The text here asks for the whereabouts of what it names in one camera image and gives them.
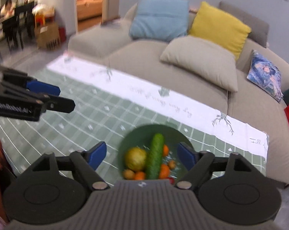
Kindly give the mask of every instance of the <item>green checkered tablecloth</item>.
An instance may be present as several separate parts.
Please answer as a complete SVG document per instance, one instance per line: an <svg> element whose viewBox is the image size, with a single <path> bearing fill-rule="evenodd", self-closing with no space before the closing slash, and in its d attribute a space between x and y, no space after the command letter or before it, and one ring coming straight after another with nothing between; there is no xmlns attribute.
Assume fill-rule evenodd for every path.
<svg viewBox="0 0 289 230"><path fill-rule="evenodd" d="M119 143L132 129L144 124L171 124L182 132L196 151L207 150L227 157L239 152L265 174L265 159L205 134L172 118L165 117L129 100L122 99L97 87L87 85L47 69L35 77L61 89L61 96L75 101L70 114L47 111L39 122L27 122L0 117L0 139L16 174L22 173L43 153L69 155L75 150L89 150L100 141L107 143L107 155L97 173L113 185L121 179L117 153ZM63 175L71 177L69 172Z"/></svg>

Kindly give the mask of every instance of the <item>blue gripper pad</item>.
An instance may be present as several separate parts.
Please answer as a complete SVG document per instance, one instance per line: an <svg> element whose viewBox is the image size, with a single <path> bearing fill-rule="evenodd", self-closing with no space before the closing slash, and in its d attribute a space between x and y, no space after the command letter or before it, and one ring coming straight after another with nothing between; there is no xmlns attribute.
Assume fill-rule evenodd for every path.
<svg viewBox="0 0 289 230"><path fill-rule="evenodd" d="M96 170L99 165L102 163L104 158L106 157L107 146L105 142L98 143L91 150L86 151L84 154L84 158L86 162Z"/></svg>
<svg viewBox="0 0 289 230"><path fill-rule="evenodd" d="M27 89L37 94L44 93L44 94L50 94L53 96L59 96L59 94L61 93L61 90L58 86L43 83L38 80L29 81L27 83Z"/></svg>
<svg viewBox="0 0 289 230"><path fill-rule="evenodd" d="M196 152L185 143L179 143L177 155L184 167L189 171L197 163Z"/></svg>

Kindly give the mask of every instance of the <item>floral pillow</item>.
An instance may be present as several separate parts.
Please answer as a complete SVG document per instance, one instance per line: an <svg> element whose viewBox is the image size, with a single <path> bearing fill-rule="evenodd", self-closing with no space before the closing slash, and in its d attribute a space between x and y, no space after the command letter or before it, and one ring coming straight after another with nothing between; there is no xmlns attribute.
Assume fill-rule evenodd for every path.
<svg viewBox="0 0 289 230"><path fill-rule="evenodd" d="M253 50L251 69L247 78L270 94L278 102L283 98L280 89L280 70L255 50Z"/></svg>

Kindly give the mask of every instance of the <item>green bowl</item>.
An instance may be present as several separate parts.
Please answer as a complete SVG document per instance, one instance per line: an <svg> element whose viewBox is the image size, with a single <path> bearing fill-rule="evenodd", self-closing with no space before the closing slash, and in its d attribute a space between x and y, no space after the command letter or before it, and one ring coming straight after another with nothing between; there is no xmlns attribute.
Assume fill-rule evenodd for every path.
<svg viewBox="0 0 289 230"><path fill-rule="evenodd" d="M192 146L190 141L178 130L162 125L162 124L150 124L143 125L132 130L120 143L118 149L118 168L122 175L125 170L124 155L132 147L140 147L149 151L150 144L154 134L161 133L165 138L165 144L169 147L169 153L171 159L175 160L177 167L171 171L171 175L175 180L182 178L187 169L180 163L177 157L177 145L180 142L185 142L189 146ZM163 158L163 163L167 163L167 158Z"/></svg>

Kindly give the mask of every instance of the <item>cucumber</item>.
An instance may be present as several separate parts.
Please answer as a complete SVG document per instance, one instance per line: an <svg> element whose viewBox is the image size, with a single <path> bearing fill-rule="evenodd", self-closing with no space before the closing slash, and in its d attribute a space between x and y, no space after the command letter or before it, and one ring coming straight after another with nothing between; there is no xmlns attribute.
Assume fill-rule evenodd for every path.
<svg viewBox="0 0 289 230"><path fill-rule="evenodd" d="M153 136L149 155L146 161L146 179L158 179L160 166L162 165L162 151L165 144L165 138L162 134L157 133Z"/></svg>

